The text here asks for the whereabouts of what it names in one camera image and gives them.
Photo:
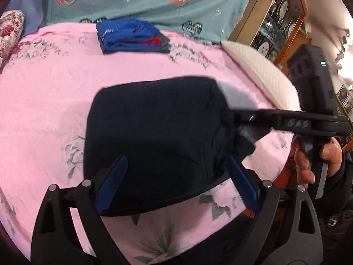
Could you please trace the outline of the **cream quilted pillow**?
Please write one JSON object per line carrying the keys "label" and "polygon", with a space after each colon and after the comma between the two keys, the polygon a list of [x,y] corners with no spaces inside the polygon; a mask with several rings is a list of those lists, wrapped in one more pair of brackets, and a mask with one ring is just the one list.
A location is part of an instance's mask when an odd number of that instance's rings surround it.
{"label": "cream quilted pillow", "polygon": [[294,85],[256,49],[233,41],[222,41],[221,47],[277,109],[302,110]]}

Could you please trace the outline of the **wooden display cabinet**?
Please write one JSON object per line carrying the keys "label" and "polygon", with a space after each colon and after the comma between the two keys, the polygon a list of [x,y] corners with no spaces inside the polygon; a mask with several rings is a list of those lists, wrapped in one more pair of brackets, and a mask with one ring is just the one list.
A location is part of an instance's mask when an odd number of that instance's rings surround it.
{"label": "wooden display cabinet", "polygon": [[305,0],[250,0],[229,40],[255,48],[289,76],[287,61],[303,44],[310,44],[304,29]]}

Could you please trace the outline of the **blue plaid pillow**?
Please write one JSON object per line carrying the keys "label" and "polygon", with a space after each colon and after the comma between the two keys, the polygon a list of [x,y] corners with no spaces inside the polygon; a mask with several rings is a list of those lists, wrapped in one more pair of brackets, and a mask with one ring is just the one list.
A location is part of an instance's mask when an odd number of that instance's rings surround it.
{"label": "blue plaid pillow", "polygon": [[20,10],[24,14],[22,36],[35,33],[43,20],[43,0],[11,0],[5,11]]}

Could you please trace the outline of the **red floral bolster pillow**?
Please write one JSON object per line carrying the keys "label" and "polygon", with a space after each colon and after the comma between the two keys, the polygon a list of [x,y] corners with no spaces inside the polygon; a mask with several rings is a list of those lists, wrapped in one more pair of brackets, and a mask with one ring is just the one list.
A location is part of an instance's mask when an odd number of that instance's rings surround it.
{"label": "red floral bolster pillow", "polygon": [[22,34],[24,13],[20,10],[6,11],[2,14],[0,22],[0,58],[3,68]]}

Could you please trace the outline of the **teal heart pattern quilt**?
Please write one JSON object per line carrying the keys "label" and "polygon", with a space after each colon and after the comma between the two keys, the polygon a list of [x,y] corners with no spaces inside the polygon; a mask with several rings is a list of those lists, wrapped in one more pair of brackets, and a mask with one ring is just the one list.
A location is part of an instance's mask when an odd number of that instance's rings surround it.
{"label": "teal heart pattern quilt", "polygon": [[228,39],[250,0],[43,0],[41,26],[131,18],[160,30],[219,43]]}

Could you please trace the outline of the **pink floral bed sheet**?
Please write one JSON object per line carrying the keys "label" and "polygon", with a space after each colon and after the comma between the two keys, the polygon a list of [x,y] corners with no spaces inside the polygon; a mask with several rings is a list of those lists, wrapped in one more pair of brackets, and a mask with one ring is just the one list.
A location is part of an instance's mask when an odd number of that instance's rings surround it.
{"label": "pink floral bed sheet", "polygon": [[[103,87],[184,75],[217,80],[231,108],[275,107],[219,46],[165,32],[171,52],[102,53],[94,25],[58,23],[24,37],[1,73],[1,223],[28,257],[36,216],[51,184],[83,180],[86,121]],[[139,219],[103,219],[132,264],[181,255],[243,210],[225,181],[205,194]]]}

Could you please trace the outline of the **dark navy pants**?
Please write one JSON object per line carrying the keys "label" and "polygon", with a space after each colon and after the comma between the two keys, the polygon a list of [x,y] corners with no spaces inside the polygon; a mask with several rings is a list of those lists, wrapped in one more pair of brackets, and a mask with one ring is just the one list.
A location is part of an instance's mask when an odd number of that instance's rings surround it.
{"label": "dark navy pants", "polygon": [[178,77],[103,88],[86,126],[84,177],[123,155],[128,170],[101,215],[137,215],[196,197],[229,178],[227,160],[255,150],[224,113],[215,80]]}

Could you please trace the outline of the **folded blue red clothes stack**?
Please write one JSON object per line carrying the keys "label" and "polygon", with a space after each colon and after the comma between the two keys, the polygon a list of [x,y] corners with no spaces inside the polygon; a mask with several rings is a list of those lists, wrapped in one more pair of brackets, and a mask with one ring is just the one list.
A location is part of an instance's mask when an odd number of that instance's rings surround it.
{"label": "folded blue red clothes stack", "polygon": [[118,51],[169,53],[170,39],[151,23],[136,19],[104,20],[96,24],[102,53]]}

